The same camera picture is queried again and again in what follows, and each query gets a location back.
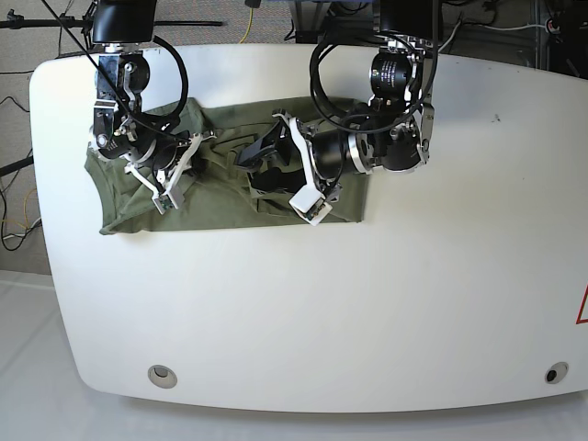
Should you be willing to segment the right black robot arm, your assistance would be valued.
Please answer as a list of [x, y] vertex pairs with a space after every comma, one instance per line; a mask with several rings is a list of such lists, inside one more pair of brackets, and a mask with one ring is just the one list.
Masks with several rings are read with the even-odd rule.
[[[91, 41], [103, 47], [96, 62], [96, 101], [90, 150], [103, 161], [123, 160], [133, 175], [153, 193], [163, 208], [178, 206], [181, 176], [192, 169], [192, 158], [205, 137], [180, 130], [180, 114], [188, 99], [187, 68], [179, 52], [155, 36], [154, 1], [96, 1]], [[142, 94], [151, 67], [140, 46], [153, 42], [175, 61], [180, 97], [162, 115], [142, 109]]]

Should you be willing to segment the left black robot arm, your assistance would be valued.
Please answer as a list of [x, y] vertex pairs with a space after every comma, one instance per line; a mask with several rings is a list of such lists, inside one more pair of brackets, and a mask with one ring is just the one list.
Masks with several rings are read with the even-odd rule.
[[[442, 4], [376, 1], [372, 13], [371, 26], [325, 26], [311, 54], [311, 102], [331, 130], [280, 110], [270, 131], [238, 153], [235, 165], [255, 190], [286, 192], [300, 209], [337, 198], [344, 175], [367, 175], [377, 167], [408, 172], [427, 164]], [[326, 57], [344, 45], [377, 49], [368, 71], [371, 96], [349, 108], [327, 95], [320, 74]]]

